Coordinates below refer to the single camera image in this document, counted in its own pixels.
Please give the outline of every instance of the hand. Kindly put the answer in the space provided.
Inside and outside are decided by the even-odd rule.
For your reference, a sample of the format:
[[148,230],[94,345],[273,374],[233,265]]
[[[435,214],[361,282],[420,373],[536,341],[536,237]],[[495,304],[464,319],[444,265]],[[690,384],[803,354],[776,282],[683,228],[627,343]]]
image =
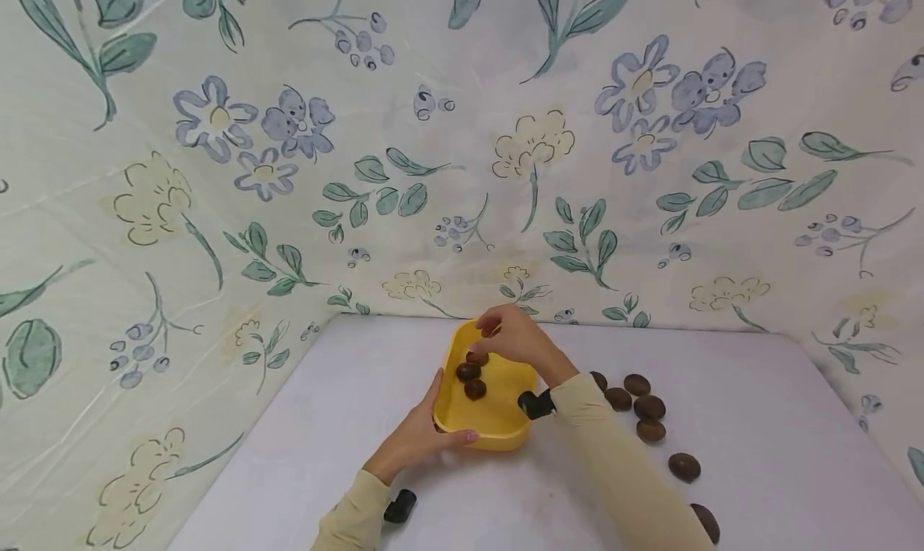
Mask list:
[[545,331],[513,304],[488,308],[475,326],[480,328],[482,339],[469,350],[496,352],[511,361],[527,363],[549,388],[558,387],[578,374],[575,365]]
[[371,459],[363,465],[365,471],[391,485],[404,468],[418,464],[428,456],[449,448],[460,448],[478,440],[475,431],[444,433],[433,423],[433,404],[443,381],[443,369],[436,372],[430,391],[414,406],[407,417],[391,432]]

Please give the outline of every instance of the floral fabric backdrop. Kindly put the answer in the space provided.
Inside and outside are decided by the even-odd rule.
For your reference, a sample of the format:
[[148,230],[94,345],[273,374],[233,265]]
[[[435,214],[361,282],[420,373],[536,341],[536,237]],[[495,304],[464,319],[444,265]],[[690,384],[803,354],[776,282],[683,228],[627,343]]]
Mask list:
[[502,302],[786,334],[924,500],[922,2],[2,0],[0,549],[165,549],[332,316]]

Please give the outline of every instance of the brown nut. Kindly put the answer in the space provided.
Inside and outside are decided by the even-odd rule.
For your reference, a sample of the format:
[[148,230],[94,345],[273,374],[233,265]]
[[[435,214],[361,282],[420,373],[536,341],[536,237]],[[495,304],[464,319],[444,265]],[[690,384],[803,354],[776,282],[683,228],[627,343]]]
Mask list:
[[660,421],[664,418],[664,415],[667,415],[667,407],[664,406],[664,401],[656,397],[656,395],[638,397],[634,405],[634,411],[636,411],[636,415],[640,419],[657,419]]
[[488,386],[481,379],[474,379],[464,384],[464,395],[472,400],[478,400],[488,394]]
[[703,523],[703,528],[706,530],[706,534],[709,535],[710,540],[713,545],[719,544],[719,535],[722,532],[719,531],[719,522],[715,520],[715,516],[712,515],[712,511],[703,507],[702,504],[691,503],[693,508],[693,513],[697,516],[700,523]]
[[667,460],[667,467],[674,473],[674,477],[683,481],[683,483],[693,483],[699,479],[699,474],[703,468],[699,466],[699,461],[695,456],[688,453],[674,453]]
[[601,392],[606,392],[606,387],[608,382],[606,381],[606,376],[597,373],[597,371],[590,371],[590,376],[594,377],[594,382],[597,383],[597,387],[600,387]]
[[479,365],[479,367],[484,367],[484,365],[488,363],[488,358],[490,357],[488,357],[487,352],[482,352],[481,355],[476,352],[469,352],[468,355],[464,356],[466,363],[475,363]]
[[651,392],[651,383],[642,375],[628,375],[622,385],[636,397],[644,397]]
[[628,411],[632,408],[632,395],[625,388],[607,388],[603,395],[610,401],[614,411]]
[[461,363],[456,367],[456,376],[462,382],[478,379],[481,376],[481,367],[475,363]]
[[664,436],[667,435],[667,429],[664,428],[661,421],[655,421],[655,419],[641,419],[641,421],[636,424],[636,435],[645,443],[655,445],[656,443],[660,443]]

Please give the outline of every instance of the table surface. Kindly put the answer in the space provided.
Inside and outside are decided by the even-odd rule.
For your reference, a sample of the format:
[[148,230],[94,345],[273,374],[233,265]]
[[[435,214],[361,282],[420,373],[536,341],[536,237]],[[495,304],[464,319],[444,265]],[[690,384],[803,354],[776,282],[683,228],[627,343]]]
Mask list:
[[[305,551],[318,520],[424,395],[460,321],[340,316],[208,491],[169,551]],[[544,326],[582,370],[640,373],[667,404],[646,447],[722,529],[718,549],[924,549],[922,508],[798,346],[773,334]],[[632,413],[614,413],[634,428]],[[418,496],[381,551],[620,549],[552,417],[512,453],[462,452],[402,474]],[[689,452],[693,485],[667,471]],[[614,461],[614,472],[619,471]]]

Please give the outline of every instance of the person's wrist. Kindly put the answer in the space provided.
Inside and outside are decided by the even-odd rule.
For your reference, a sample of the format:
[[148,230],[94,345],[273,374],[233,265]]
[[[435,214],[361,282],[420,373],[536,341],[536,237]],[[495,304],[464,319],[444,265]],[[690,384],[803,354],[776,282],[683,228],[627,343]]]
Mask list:
[[540,362],[537,362],[536,372],[549,388],[558,387],[561,383],[580,374],[571,359],[559,349],[550,351]]
[[394,456],[382,452],[375,452],[363,465],[363,471],[381,480],[386,486],[391,486],[402,470],[403,465]]

